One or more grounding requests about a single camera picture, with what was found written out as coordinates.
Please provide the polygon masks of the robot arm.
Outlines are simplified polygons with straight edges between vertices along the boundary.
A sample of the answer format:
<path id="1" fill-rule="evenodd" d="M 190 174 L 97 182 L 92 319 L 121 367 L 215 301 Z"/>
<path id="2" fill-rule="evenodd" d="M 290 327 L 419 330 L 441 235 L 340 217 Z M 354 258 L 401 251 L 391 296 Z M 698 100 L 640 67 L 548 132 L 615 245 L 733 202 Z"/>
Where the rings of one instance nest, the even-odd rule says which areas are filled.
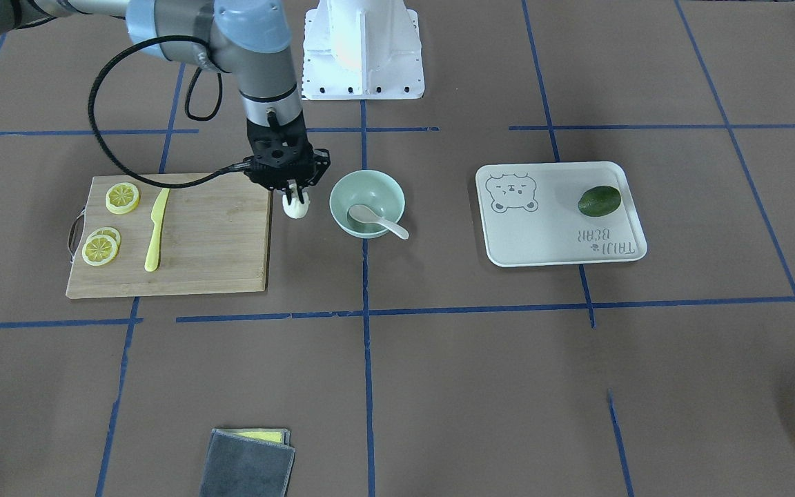
<path id="1" fill-rule="evenodd" d="M 287 206 L 307 205 L 305 190 L 329 167 L 325 150 L 307 139 L 291 56 L 291 31 L 280 1 L 0 1 L 0 35 L 75 14 L 105 15 L 126 23 L 132 45 L 98 73 L 88 98 L 92 134 L 115 155 L 95 117 L 108 73 L 138 52 L 193 65 L 198 72 L 233 75 L 245 108 L 249 157 L 213 173 L 243 173 L 281 192 Z"/>

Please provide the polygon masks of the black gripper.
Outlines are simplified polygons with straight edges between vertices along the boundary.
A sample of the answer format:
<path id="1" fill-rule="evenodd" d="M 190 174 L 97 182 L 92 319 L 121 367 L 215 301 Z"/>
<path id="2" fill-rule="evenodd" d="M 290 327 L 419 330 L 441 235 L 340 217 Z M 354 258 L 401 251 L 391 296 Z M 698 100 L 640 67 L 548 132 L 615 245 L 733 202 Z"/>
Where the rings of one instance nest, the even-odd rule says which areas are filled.
<path id="1" fill-rule="evenodd" d="M 246 120 L 246 134 L 253 157 L 271 163 L 288 163 L 312 157 L 304 116 L 287 124 L 268 127 Z M 305 193 L 299 183 L 289 182 L 285 193 L 288 205 L 305 204 Z"/>

